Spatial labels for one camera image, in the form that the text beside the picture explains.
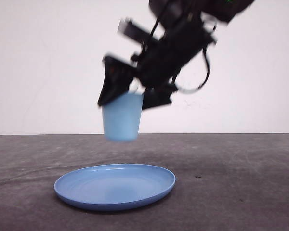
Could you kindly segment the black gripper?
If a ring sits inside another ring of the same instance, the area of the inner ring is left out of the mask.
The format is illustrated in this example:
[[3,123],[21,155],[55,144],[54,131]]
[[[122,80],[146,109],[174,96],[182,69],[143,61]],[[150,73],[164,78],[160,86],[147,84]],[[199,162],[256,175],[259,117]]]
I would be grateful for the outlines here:
[[142,51],[131,57],[131,60],[136,63],[136,68],[106,55],[103,58],[105,78],[98,105],[104,106],[126,93],[136,75],[141,84],[146,87],[143,93],[142,110],[171,104],[171,91],[156,89],[167,84],[174,86],[181,69],[202,52],[207,70],[203,82],[191,89],[175,87],[175,90],[182,93],[199,91],[210,76],[207,47],[216,42],[211,34],[205,29],[204,21],[200,16],[188,14],[166,29],[159,40],[154,40],[152,34],[147,35]]

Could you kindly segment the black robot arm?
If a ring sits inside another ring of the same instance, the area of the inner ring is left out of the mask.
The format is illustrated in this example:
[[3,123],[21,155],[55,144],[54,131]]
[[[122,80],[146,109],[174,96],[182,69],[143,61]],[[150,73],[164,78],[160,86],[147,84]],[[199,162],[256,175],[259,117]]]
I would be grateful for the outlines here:
[[199,52],[206,54],[207,47],[215,43],[211,31],[204,28],[202,13],[213,22],[229,23],[238,13],[251,5],[250,0],[151,0],[149,7],[162,25],[164,35],[157,39],[132,20],[120,22],[118,30],[138,42],[142,50],[131,57],[131,64],[106,55],[105,78],[98,99],[104,106],[129,90],[134,78],[145,87],[143,109],[171,103],[176,91],[185,94],[197,89],[183,89],[175,84],[181,69]]

